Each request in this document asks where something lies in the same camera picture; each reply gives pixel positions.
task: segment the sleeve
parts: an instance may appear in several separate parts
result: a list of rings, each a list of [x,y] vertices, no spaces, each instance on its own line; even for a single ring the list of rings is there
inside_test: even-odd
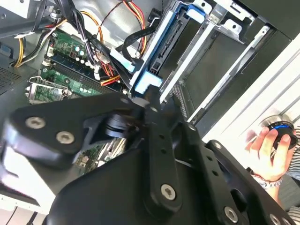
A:
[[[292,206],[287,213],[296,225],[300,225],[300,208]]]
[[[295,130],[298,143],[286,174],[297,180],[300,180],[300,128],[297,127]]]

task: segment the wire bundle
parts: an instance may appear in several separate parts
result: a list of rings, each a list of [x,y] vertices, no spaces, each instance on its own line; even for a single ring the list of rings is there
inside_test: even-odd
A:
[[[114,82],[118,81],[119,79],[120,79],[120,75],[117,75],[117,76],[112,77],[112,78],[110,78],[106,81],[101,82],[101,86],[109,85],[111,83],[114,83]]]
[[[101,25],[99,25],[98,21],[88,12],[81,11],[81,13],[84,15],[87,15],[96,24],[96,26],[98,27],[98,33],[100,34],[100,42],[103,43],[103,33],[101,30],[102,23],[101,23]]]
[[[72,0],[54,0],[56,5],[60,8],[62,15],[66,18],[69,24],[71,24],[75,30],[81,35],[82,42],[85,45],[87,56],[92,65],[95,65],[94,53],[92,51],[89,40],[86,37],[86,29],[84,26],[84,19],[81,12],[79,12]]]
[[[140,25],[141,25],[141,29],[142,30],[145,29],[146,21],[145,21],[144,13],[142,12],[142,10],[133,2],[125,2],[124,1],[124,4],[132,12],[132,14],[138,19],[138,21],[140,22]],[[140,50],[140,55],[142,55],[145,52],[146,45],[147,45],[147,38],[144,36],[144,37],[142,37],[142,48]]]
[[[24,43],[26,43],[26,41],[24,42],[23,38],[19,38],[19,44],[20,44],[19,45],[19,56],[18,56],[17,61],[12,64],[13,67],[18,67],[22,61],[23,54],[25,52]]]
[[[56,28],[58,28],[59,26],[61,26],[63,23],[65,23],[67,20],[61,20],[59,23],[57,23],[56,25],[54,25],[52,28],[50,28],[48,31],[45,31],[44,33],[41,34],[37,46],[36,48],[33,50],[32,53],[30,53],[29,55],[27,55],[24,58],[21,58],[21,60],[19,61],[19,63],[17,63],[16,65],[14,65],[14,67],[20,67],[21,65],[23,65],[26,62],[29,62],[30,60],[33,60],[34,58],[36,58],[38,56],[38,53],[42,50],[46,40],[50,37],[50,35],[52,35],[52,33],[56,30]]]

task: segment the screw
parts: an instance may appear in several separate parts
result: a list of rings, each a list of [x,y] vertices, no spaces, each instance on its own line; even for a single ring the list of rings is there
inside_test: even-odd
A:
[[[71,144],[75,140],[74,135],[68,131],[60,131],[56,135],[56,139],[61,144]]]
[[[152,109],[152,111],[154,111],[154,112],[158,112],[158,110],[156,109],[156,108],[154,108],[154,107],[151,107],[150,109]]]
[[[291,223],[286,218],[282,218],[282,220],[285,223],[285,225],[291,225]]]
[[[34,117],[29,117],[27,120],[25,120],[25,124],[29,128],[40,129],[46,125],[46,122],[42,118],[34,116]]]
[[[227,216],[228,219],[230,219],[233,223],[237,223],[238,222],[238,216],[236,215],[235,211],[230,208],[229,206],[226,206],[224,208],[224,212],[225,212],[225,215]]]
[[[222,146],[218,143],[218,142],[215,142],[215,146],[218,148],[218,149],[221,149]]]
[[[124,99],[124,98],[121,98],[121,102],[124,102],[124,103],[126,103],[126,104],[129,103],[128,100],[127,100],[127,99]]]
[[[277,219],[276,216],[274,216],[273,214],[270,214],[270,218],[271,218],[273,224],[280,225],[280,221]]]
[[[176,197],[175,190],[168,184],[163,184],[161,186],[161,194],[168,200],[172,201]]]
[[[196,128],[195,128],[192,124],[188,124],[188,127],[189,127],[191,130],[196,131]]]

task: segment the blue drive bracket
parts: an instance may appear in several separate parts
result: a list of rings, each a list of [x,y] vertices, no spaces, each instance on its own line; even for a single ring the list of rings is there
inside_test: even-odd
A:
[[[192,4],[189,5],[187,9],[187,15],[193,18],[194,20],[196,20],[198,23],[203,23],[205,20],[205,12],[198,9],[196,6]]]
[[[159,78],[158,76],[155,76],[154,74],[152,74],[148,71],[145,71],[143,73],[141,79],[135,86],[135,91],[140,94],[143,94],[148,89],[149,85],[152,84],[156,87],[160,87],[162,82],[163,82],[163,79]]]

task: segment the green circuit board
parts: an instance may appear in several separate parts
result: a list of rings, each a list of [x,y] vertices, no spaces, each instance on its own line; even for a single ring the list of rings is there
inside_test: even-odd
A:
[[[51,81],[55,84],[59,84],[65,87],[68,87],[73,93],[82,96],[82,97],[88,97],[88,96],[94,96],[94,95],[100,95],[101,93],[89,88],[88,86],[77,82],[68,76],[61,74],[53,69],[45,69],[42,70],[41,77],[45,80]]]
[[[55,37],[53,38],[54,53],[60,53],[74,60],[76,59],[76,57],[79,57],[80,59],[87,61],[85,46],[82,42],[76,41],[74,39],[75,37],[57,30],[55,32]]]

